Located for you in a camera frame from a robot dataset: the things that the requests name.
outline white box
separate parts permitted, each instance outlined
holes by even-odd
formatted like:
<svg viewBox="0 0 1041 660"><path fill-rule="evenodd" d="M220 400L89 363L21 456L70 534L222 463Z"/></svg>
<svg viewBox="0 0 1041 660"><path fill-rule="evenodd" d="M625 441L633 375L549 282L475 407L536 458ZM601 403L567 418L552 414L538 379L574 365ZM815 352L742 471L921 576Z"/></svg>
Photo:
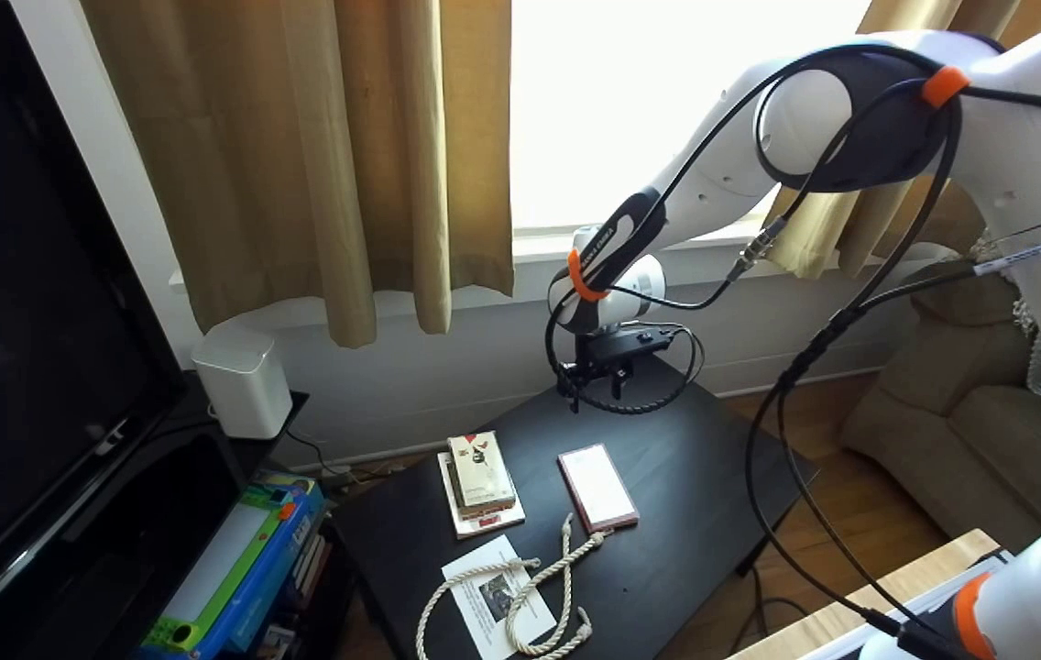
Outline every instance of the white box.
<svg viewBox="0 0 1041 660"><path fill-rule="evenodd" d="M274 441L293 409L289 383L271 334L211 326L189 352L211 409L236 441Z"/></svg>

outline floor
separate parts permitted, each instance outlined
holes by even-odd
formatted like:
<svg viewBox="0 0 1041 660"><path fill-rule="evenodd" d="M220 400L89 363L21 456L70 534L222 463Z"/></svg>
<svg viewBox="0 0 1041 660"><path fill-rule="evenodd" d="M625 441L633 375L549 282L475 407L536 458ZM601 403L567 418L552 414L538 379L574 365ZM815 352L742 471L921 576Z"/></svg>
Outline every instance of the floor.
<svg viewBox="0 0 1041 660"><path fill-rule="evenodd" d="M821 385L804 385L789 400L784 428L790 449L815 463L809 494L826 519L837 527L844 548L856 559L869 576L882 576L942 544L930 519L902 494L902 489L875 471L872 463L844 450L837 445L837 420L865 394L869 375L839 379ZM729 409L751 418L759 395L726 400ZM839 548L826 534L809 505L797 505L777 540L805 572L815 572L832 592L854 592L865 579L844 560ZM756 612L756 576L764 585L764 617ZM777 550L766 550L756 560L756 576L743 576L717 595L689 620L689 628L663 649L668 660L706 660L726 656L735 647L800 620L804 612L826 604L830 598L809 585ZM357 598L344 638L338 649L342 660L386 660L393 656L379 628Z"/></svg>

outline beige curtain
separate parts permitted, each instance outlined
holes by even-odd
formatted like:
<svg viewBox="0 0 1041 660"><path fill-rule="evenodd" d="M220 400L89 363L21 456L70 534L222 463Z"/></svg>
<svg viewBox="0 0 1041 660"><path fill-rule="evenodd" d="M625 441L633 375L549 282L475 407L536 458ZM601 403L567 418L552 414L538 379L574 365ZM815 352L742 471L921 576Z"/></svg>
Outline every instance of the beige curtain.
<svg viewBox="0 0 1041 660"><path fill-rule="evenodd" d="M430 334L451 291L511 295L511 0L81 0L198 324L375 291Z"/></svg>
<svg viewBox="0 0 1041 660"><path fill-rule="evenodd" d="M958 31L1013 48L1041 32L1041 0L872 0L861 32L875 31ZM800 277L816 277L832 263L856 273L896 251L925 193L926 175L856 193L809 193L770 251L770 259ZM790 191L777 193L773 218L789 210L789 200ZM979 232L979 210L959 187L944 187L925 237L969 251Z"/></svg>

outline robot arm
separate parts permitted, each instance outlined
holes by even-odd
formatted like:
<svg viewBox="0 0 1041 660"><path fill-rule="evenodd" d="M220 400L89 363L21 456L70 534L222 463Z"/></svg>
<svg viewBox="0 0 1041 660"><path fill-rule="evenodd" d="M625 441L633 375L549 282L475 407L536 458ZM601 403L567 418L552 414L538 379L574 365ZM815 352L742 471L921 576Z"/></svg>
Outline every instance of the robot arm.
<svg viewBox="0 0 1041 660"><path fill-rule="evenodd" d="M611 330L605 295L650 252L734 225L773 183L861 191L910 181L944 139L958 139L954 183L1015 252L998 266L1013 263L1041 326L1041 38L994 51L958 32L897 32L746 68L717 99L652 191L574 251L566 326L580 337L580 363L591 365L595 342ZM969 623L969 653L1041 656L1041 544L949 610Z"/></svg>

